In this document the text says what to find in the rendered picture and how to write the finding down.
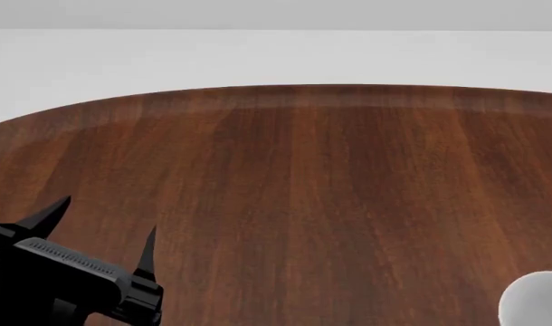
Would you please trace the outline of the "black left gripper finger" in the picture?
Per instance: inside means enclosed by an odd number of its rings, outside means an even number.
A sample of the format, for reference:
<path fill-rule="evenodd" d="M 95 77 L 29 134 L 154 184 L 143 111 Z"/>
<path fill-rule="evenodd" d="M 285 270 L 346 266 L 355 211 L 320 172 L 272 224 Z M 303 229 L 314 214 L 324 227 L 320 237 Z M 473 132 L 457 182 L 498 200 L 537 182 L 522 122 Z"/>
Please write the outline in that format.
<path fill-rule="evenodd" d="M 70 196 L 62 197 L 41 211 L 21 219 L 15 223 L 18 233 L 25 238 L 48 238 L 54 228 L 61 222 L 70 203 Z"/>
<path fill-rule="evenodd" d="M 157 228 L 153 227 L 146 240 L 141 257 L 138 261 L 137 268 L 134 271 L 134 274 L 136 276 L 148 279 L 151 282 L 154 282 L 156 280 L 154 263 L 156 233 Z"/>

